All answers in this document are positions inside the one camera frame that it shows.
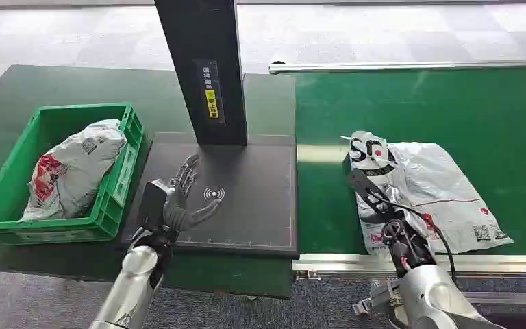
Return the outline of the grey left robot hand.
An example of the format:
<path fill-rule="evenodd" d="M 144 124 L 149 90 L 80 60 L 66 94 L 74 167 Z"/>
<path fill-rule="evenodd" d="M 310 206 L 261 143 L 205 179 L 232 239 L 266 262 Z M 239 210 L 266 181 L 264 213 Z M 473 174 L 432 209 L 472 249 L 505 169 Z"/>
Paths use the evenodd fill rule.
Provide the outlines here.
<path fill-rule="evenodd" d="M 219 198 L 212 199 L 198 210 L 191 211 L 187 208 L 190 190 L 198 176 L 198 161 L 199 155 L 193 154 L 185 159 L 173 177 L 167 180 L 158 178 L 146 183 L 138 207 L 141 232 L 185 232 L 216 214 L 222 202 Z"/>

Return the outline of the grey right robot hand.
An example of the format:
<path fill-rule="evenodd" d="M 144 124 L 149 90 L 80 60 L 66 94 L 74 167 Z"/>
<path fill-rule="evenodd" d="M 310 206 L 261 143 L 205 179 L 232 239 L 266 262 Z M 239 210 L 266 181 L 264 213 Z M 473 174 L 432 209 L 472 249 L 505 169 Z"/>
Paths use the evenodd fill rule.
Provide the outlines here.
<path fill-rule="evenodd" d="M 368 216 L 367 223 L 382 224 L 381 236 L 384 243 L 396 241 L 401 235 L 411 239 L 415 235 L 427 238 L 427 231 L 416 224 L 410 224 L 404 212 L 410 212 L 422 219 L 421 213 L 408 206 L 392 202 L 360 169 L 353 169 L 347 175 L 348 185 L 369 206 L 374 215 Z"/>

